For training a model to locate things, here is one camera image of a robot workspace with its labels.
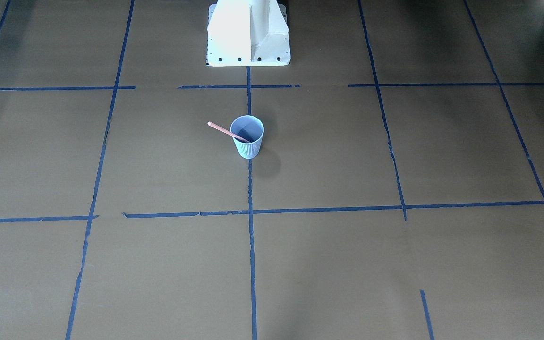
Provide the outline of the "pink chopstick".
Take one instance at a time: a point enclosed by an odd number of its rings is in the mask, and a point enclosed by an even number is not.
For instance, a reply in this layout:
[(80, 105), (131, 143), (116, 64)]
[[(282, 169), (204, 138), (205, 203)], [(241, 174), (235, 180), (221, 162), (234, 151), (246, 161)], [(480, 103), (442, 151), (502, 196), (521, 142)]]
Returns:
[(219, 125), (217, 125), (217, 124), (215, 124), (213, 122), (207, 122), (207, 125), (209, 127), (211, 127), (211, 128), (214, 128), (214, 129), (220, 131), (221, 133), (227, 134), (227, 135), (229, 135), (229, 136), (231, 136), (231, 137), (233, 137), (233, 138), (235, 138), (235, 139), (237, 139), (237, 140), (239, 140), (239, 141), (241, 141), (241, 142), (243, 142), (245, 144), (250, 144), (251, 143), (250, 140), (247, 140), (246, 138), (240, 137), (239, 135), (229, 131), (228, 129), (225, 129), (224, 127), (220, 127)]

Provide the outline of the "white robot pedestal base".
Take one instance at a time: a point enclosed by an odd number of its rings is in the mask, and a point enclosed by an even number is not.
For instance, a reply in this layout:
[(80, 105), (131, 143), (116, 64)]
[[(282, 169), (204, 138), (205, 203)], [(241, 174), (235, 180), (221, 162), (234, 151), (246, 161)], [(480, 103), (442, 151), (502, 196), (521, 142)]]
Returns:
[(209, 6), (207, 65), (284, 67), (290, 62), (286, 0), (219, 0)]

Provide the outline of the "blue ribbed cup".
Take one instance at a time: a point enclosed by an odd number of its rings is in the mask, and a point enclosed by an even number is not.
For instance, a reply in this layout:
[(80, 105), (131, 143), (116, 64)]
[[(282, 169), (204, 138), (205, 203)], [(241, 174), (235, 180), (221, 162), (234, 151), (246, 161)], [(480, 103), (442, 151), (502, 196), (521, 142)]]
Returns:
[(247, 141), (233, 138), (240, 157), (253, 159), (258, 155), (265, 133), (265, 127), (259, 118), (252, 115), (240, 116), (231, 123), (229, 131)]

